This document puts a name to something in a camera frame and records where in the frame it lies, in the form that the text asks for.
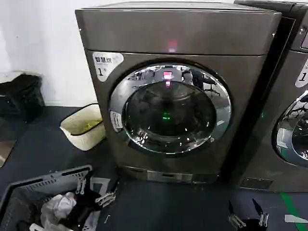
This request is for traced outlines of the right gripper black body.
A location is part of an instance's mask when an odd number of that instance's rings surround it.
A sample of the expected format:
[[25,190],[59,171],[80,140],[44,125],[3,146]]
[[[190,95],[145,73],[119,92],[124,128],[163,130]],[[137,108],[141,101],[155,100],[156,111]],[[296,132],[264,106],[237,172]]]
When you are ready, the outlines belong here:
[[259,219],[257,218],[247,218],[243,220],[243,225],[240,228],[240,231],[262,231],[263,226],[260,226]]

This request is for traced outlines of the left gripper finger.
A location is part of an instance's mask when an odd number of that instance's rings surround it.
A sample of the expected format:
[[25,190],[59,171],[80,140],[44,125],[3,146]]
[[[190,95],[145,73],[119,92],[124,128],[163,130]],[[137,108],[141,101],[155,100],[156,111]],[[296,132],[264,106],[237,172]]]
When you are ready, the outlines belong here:
[[79,178],[77,181],[77,189],[75,191],[75,194],[83,195],[84,193],[85,193],[85,179]]
[[116,191],[119,184],[119,178],[110,180],[107,184],[106,192],[103,196],[95,199],[97,205],[109,205],[116,199]]

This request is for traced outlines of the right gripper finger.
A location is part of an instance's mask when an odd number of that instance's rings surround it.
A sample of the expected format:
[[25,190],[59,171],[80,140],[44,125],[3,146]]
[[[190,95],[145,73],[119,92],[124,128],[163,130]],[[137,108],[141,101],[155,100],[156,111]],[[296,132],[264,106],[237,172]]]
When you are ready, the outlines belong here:
[[228,210],[229,210],[228,222],[234,228],[245,228],[246,224],[235,214],[231,200],[229,200]]
[[261,207],[261,205],[255,200],[252,199],[253,204],[255,206],[255,210],[259,215],[259,221],[258,224],[261,227],[267,227],[268,226],[268,219],[269,219],[269,214],[265,213]]

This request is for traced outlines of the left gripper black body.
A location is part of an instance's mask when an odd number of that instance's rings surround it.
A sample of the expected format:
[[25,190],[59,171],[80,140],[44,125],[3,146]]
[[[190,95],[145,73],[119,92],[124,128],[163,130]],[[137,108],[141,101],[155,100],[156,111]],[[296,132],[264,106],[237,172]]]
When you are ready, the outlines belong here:
[[84,194],[77,194],[75,208],[80,211],[86,208],[88,208],[91,212],[99,211],[101,210],[101,207],[97,202],[95,202],[95,200],[99,197],[101,197],[101,195],[97,192],[85,192]]

